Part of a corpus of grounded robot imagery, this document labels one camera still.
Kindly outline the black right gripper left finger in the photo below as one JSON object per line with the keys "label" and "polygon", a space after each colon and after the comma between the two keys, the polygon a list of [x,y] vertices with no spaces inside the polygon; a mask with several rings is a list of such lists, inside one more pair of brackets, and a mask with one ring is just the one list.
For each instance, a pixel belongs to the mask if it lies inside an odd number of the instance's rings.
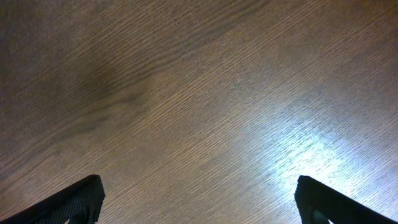
{"label": "black right gripper left finger", "polygon": [[88,175],[2,224],[95,224],[105,192],[99,175]]}

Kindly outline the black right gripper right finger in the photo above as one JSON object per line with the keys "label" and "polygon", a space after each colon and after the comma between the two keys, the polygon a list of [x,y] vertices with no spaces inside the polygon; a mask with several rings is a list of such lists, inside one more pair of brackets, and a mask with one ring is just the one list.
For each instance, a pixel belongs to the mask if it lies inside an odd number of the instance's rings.
{"label": "black right gripper right finger", "polygon": [[310,176],[298,178],[294,198],[302,224],[397,224]]}

